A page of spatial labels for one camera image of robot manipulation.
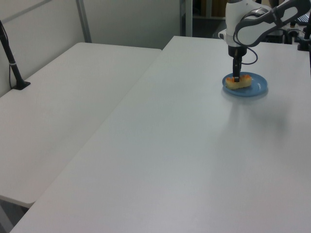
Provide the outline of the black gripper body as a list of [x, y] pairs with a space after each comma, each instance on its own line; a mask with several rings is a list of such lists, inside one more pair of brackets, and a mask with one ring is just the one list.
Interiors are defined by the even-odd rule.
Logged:
[[241, 46], [237, 46], [237, 47], [228, 46], [228, 54], [230, 57], [240, 59], [243, 56], [245, 56], [246, 53], [247, 53], [247, 48], [244, 48]]

